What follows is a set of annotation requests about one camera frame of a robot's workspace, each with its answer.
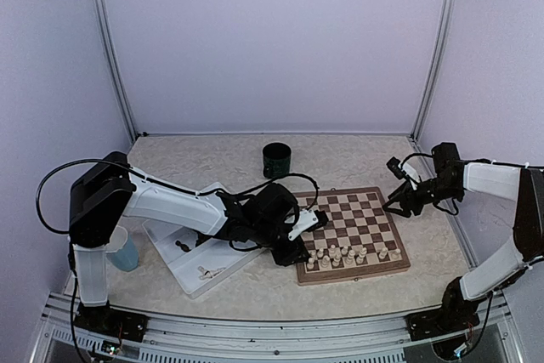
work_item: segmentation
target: white backdrop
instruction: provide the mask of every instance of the white backdrop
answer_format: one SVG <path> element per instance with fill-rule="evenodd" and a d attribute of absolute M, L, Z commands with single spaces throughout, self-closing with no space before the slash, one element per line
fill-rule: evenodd
<path fill-rule="evenodd" d="M 149 133 L 409 133 L 442 3 L 105 1 Z"/>

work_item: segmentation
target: white tray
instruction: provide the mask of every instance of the white tray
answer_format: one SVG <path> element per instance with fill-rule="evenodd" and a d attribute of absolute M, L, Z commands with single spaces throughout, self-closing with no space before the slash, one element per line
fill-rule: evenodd
<path fill-rule="evenodd" d="M 147 220 L 143 226 L 173 276 L 191 299 L 201 296 L 264 251 L 263 248 L 250 252 L 236 251 L 230 248 L 227 241 L 213 238 L 196 247 L 198 235 L 186 227 L 156 220 Z M 190 251 L 184 252 L 176 246 L 177 240 L 188 246 Z M 254 247 L 255 243 L 236 242 L 235 245 L 237 248 L 249 248 Z M 199 267 L 208 271 L 224 270 L 211 279 L 203 280 Z"/>

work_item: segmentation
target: chessboard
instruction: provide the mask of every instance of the chessboard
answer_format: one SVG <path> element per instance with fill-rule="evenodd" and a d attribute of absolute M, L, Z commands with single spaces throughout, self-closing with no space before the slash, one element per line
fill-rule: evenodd
<path fill-rule="evenodd" d="M 315 193 L 295 197 L 300 207 L 306 207 Z M 357 281 L 407 271 L 410 260 L 383 203 L 377 187 L 320 191 L 314 210 L 326 212 L 329 222 L 301 234 L 315 261 L 311 269 L 307 263 L 297 264 L 298 284 Z"/>

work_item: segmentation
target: marble tabletop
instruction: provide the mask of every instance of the marble tabletop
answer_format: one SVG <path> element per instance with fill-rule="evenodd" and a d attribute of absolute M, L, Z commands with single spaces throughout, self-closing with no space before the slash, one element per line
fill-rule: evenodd
<path fill-rule="evenodd" d="M 387 196 L 399 184 L 385 163 L 413 150 L 405 137 L 355 135 L 217 135 L 139 138 L 133 166 L 193 189 L 219 181 L 240 191 L 264 181 L 263 146 L 292 147 L 292 171 L 307 173 L 323 190 L 378 186 Z M 418 167 L 417 159 L 413 160 Z M 285 179 L 291 191 L 311 190 Z M 394 216 L 411 267 L 399 274 L 318 286 L 299 286 L 294 266 L 278 267 L 269 252 L 197 299 L 189 299 L 143 231 L 141 218 L 122 218 L 139 249 L 129 273 L 108 265 L 114 305 L 174 315 L 230 320 L 322 320 L 361 317 L 438 304 L 445 286 L 468 268 L 445 215 L 426 207 L 420 217 Z"/>

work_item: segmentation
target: wooden chessboard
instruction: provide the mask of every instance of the wooden chessboard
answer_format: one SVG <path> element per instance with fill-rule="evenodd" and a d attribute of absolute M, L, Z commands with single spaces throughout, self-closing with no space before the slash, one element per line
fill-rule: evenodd
<path fill-rule="evenodd" d="M 314 192 L 295 194 L 301 207 L 311 204 L 314 196 Z M 314 209 L 325 211 L 330 221 L 322 228 L 302 233 L 306 248 L 309 251 L 323 248 L 325 255 L 329 255 L 329 248 L 333 244 L 337 250 L 348 247 L 356 254 L 365 247 L 367 254 L 363 264 L 355 261 L 346 264 L 347 256 L 342 256 L 337 267 L 332 263 L 323 267 L 320 259 L 316 260 L 314 268 L 310 270 L 306 263 L 299 263 L 298 284 L 357 281 L 360 278 L 408 270 L 410 260 L 391 215 L 382 210 L 383 203 L 382 192 L 377 187 L 320 191 Z M 385 247 L 388 249 L 387 255 L 380 259 L 378 254 Z"/>

